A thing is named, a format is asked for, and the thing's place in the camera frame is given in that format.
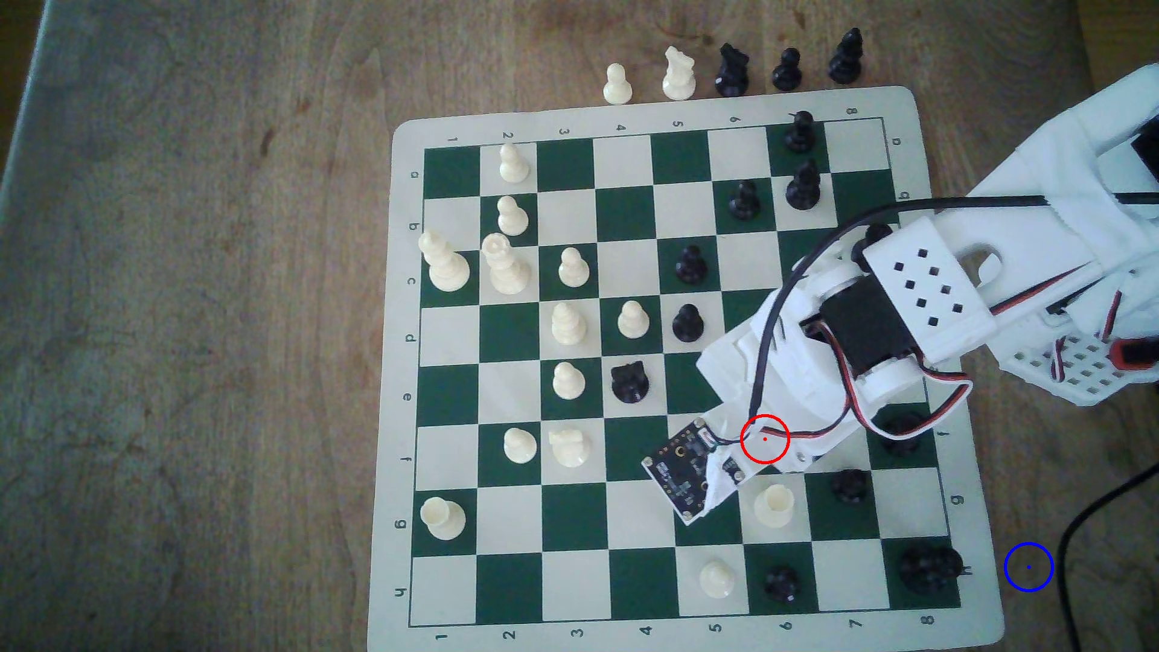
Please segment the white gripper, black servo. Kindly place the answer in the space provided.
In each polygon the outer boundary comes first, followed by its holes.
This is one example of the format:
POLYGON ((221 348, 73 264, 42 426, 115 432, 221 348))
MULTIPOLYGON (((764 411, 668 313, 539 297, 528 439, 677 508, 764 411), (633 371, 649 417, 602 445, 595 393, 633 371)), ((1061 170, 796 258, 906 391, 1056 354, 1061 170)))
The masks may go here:
POLYGON ((892 296, 934 334, 965 317, 971 283, 958 264, 896 264, 863 274, 855 264, 816 264, 790 290, 768 354, 761 334, 773 291, 751 318, 704 349, 697 367, 722 400, 704 413, 708 511, 753 471, 803 472, 848 437, 876 438, 894 455, 924 453, 936 464, 971 462, 965 396, 971 380, 918 346, 892 296))

